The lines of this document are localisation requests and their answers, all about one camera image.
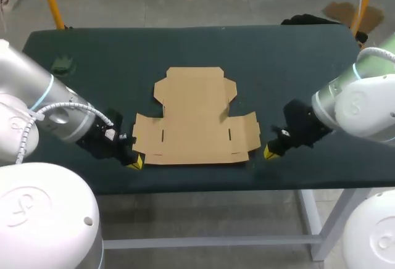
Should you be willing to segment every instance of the table leg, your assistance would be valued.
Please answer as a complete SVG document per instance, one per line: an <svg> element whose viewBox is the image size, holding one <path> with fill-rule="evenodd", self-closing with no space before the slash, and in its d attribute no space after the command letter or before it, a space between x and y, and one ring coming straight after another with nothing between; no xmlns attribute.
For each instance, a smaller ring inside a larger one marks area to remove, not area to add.
<svg viewBox="0 0 395 269"><path fill-rule="evenodd" d="M345 189L326 220L320 236L322 242L311 247L313 261L324 261L343 233L344 226L354 209L367 198L371 188Z"/></svg>

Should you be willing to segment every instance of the cardboard piece on floor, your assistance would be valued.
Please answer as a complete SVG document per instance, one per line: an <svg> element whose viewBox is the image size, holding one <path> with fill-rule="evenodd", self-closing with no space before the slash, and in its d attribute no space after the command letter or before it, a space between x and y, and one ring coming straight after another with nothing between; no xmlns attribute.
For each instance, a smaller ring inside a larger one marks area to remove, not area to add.
<svg viewBox="0 0 395 269"><path fill-rule="evenodd" d="M219 67L171 67L155 83L163 118L137 114L133 150L148 164L233 163L260 147L255 112L229 117L236 83Z"/></svg>
<svg viewBox="0 0 395 269"><path fill-rule="evenodd" d="M322 10L327 17L336 19L348 27L351 26L355 11L355 7L349 2L331 2ZM382 10L367 6L358 30L370 33L383 19L384 13Z"/></svg>

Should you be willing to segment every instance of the table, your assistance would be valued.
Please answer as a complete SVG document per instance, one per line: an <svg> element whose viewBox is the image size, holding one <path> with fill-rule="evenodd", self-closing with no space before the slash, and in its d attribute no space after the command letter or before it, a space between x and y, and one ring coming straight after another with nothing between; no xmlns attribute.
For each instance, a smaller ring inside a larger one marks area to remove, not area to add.
<svg viewBox="0 0 395 269"><path fill-rule="evenodd" d="M56 57L72 57L75 71L60 79L99 110L119 110L124 130L137 112L161 115L153 86L169 67L219 66L237 84L230 115L256 111L265 145L275 137L270 125L284 124L283 106L293 98L309 102L316 90L353 63L359 48L341 25L284 25L37 31L23 51L47 70ZM115 160L94 160L78 146L42 133L27 160L67 167L95 194L298 189L309 229L305 236L105 241L106 249L301 243L312 244L313 259L323 260L370 188L395 186L393 149L340 132L313 150L301 147L281 159L268 162L262 152L252 152L246 163L145 165L137 172ZM346 190L321 229L311 189L329 188Z"/></svg>

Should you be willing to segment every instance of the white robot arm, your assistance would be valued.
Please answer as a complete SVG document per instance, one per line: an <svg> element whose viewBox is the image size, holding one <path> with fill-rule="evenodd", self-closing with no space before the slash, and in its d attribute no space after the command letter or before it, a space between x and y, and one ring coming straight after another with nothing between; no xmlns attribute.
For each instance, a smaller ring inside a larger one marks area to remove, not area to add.
<svg viewBox="0 0 395 269"><path fill-rule="evenodd" d="M356 63L312 96L284 106L286 126L273 126L264 157L285 155L292 147L313 144L328 133L350 135L395 146L395 34L381 48L366 48Z"/></svg>

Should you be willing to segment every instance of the flat cardboard box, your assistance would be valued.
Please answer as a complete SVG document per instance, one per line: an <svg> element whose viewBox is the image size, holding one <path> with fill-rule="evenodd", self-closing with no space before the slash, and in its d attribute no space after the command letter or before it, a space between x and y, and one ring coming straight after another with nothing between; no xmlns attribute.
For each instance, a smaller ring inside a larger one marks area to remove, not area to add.
<svg viewBox="0 0 395 269"><path fill-rule="evenodd" d="M133 150L148 164L234 163L260 147L255 112L229 117L236 83L219 67L171 67L155 83L163 118L137 114Z"/></svg>

